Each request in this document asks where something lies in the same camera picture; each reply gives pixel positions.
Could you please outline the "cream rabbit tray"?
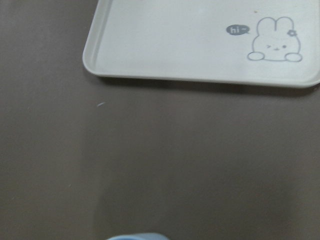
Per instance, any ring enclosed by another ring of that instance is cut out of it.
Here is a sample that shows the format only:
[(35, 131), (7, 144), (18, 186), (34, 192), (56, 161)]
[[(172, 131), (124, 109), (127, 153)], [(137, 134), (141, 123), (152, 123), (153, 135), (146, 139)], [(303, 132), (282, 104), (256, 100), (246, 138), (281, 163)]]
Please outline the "cream rabbit tray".
[(82, 54), (101, 77), (307, 88), (317, 0), (100, 0)]

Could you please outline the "light blue cup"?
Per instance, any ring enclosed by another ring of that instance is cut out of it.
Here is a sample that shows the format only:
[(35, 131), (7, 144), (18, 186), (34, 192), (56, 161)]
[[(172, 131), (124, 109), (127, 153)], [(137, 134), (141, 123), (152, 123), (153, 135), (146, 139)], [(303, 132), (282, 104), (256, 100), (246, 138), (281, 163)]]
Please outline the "light blue cup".
[(169, 240), (169, 239), (162, 234), (149, 232), (149, 233), (117, 235), (117, 236), (110, 237), (107, 240)]

